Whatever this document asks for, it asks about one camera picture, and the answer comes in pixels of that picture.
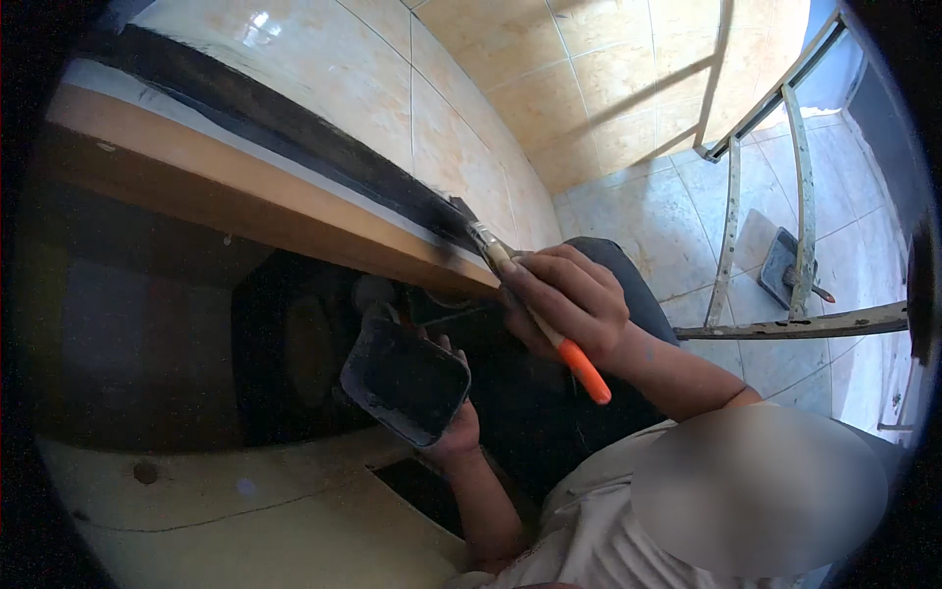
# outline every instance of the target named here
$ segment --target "black paint tray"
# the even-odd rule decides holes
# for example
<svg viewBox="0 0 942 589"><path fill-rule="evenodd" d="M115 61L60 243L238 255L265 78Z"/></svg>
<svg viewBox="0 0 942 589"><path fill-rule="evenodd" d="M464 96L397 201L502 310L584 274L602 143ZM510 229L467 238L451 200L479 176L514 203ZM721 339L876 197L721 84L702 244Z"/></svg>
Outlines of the black paint tray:
<svg viewBox="0 0 942 589"><path fill-rule="evenodd" d="M788 309L791 303L791 286L783 284L782 277L785 276L785 270L789 266L794 266L797 260L798 239L785 227L779 227L775 232L775 239L769 246L769 253L766 254L762 270L759 271L758 282L784 309ZM815 260L813 276L817 275L818 260Z"/></svg>
<svg viewBox="0 0 942 589"><path fill-rule="evenodd" d="M451 352L389 319L366 319L340 384L351 399L414 446L438 441L471 386Z"/></svg>

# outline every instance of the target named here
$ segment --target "black pants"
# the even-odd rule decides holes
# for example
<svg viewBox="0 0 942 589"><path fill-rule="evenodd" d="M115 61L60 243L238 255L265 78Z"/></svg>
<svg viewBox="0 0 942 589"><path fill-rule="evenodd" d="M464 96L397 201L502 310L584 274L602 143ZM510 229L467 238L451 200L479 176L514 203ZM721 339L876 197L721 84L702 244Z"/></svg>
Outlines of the black pants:
<svg viewBox="0 0 942 589"><path fill-rule="evenodd" d="M616 243L594 237L566 243L612 271L639 327L676 345L658 301ZM475 328L446 329L452 330L452 341L461 341ZM486 346L462 345L473 374L471 401L478 410L481 445L538 504L590 455L665 419L633 386L608 375L603 376L611 402L596 405L568 368L530 354L506 330Z"/></svg>

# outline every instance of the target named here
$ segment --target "fingernail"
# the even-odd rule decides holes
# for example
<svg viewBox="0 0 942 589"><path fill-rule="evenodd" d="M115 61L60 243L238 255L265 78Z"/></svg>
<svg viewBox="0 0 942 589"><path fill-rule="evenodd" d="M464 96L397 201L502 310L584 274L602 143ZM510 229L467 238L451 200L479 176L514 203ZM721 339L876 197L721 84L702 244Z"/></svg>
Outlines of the fingernail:
<svg viewBox="0 0 942 589"><path fill-rule="evenodd" d="M516 272L519 266L511 260L500 260L497 264L497 269L500 270L501 274L510 274Z"/></svg>

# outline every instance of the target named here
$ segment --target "ladder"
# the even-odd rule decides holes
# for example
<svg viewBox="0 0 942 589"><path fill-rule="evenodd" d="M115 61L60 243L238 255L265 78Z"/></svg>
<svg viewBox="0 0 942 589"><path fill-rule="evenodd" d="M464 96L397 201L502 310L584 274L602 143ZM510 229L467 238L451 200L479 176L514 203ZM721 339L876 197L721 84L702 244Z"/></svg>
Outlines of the ladder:
<svg viewBox="0 0 942 589"><path fill-rule="evenodd" d="M840 8L836 8L774 88L769 90L729 133L717 141L716 145L708 151L701 149L701 156L712 163L718 163L724 155L729 154L729 190L726 197L723 245L704 326L675 328L678 339L800 339L884 334L907 329L906 301L848 313L814 318L805 316L805 302L815 279L815 195L808 140L798 100L795 98L795 88L814 71L827 51L840 41L848 30ZM798 180L798 252L788 320L718 326L723 301L726 300L729 288L733 252L739 229L739 142L783 103L791 127Z"/></svg>

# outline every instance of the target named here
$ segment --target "forearm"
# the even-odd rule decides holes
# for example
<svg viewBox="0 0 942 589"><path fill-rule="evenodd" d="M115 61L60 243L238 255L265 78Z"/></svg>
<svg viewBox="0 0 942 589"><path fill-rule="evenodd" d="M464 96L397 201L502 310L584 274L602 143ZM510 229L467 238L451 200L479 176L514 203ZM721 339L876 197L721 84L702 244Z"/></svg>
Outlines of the forearm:
<svg viewBox="0 0 942 589"><path fill-rule="evenodd" d="M483 452L471 452L443 469L458 501L464 541L475 564L509 561L527 548L520 516Z"/></svg>
<svg viewBox="0 0 942 589"><path fill-rule="evenodd" d="M609 371L674 421L761 401L742 379L629 323Z"/></svg>

